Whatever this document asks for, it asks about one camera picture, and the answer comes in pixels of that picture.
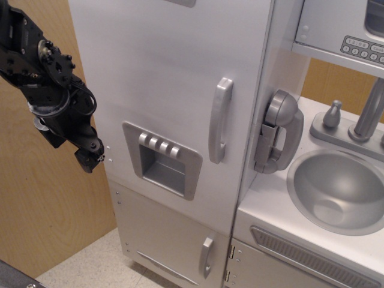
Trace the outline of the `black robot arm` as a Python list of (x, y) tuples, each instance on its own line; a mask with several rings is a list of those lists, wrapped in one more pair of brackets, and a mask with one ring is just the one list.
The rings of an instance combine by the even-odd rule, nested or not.
[(54, 148), (76, 146), (77, 161), (91, 173), (104, 145), (91, 125), (96, 99), (75, 67), (22, 10), (1, 1), (1, 77), (22, 92), (43, 137)]

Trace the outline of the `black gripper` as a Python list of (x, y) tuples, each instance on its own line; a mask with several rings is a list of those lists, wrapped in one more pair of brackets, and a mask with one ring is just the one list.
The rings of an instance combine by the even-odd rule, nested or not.
[(104, 145), (91, 125), (91, 117), (97, 102), (89, 91), (64, 92), (64, 97), (55, 106), (33, 106), (36, 124), (46, 137), (58, 147), (64, 141), (75, 145), (74, 153), (86, 173), (104, 161)]

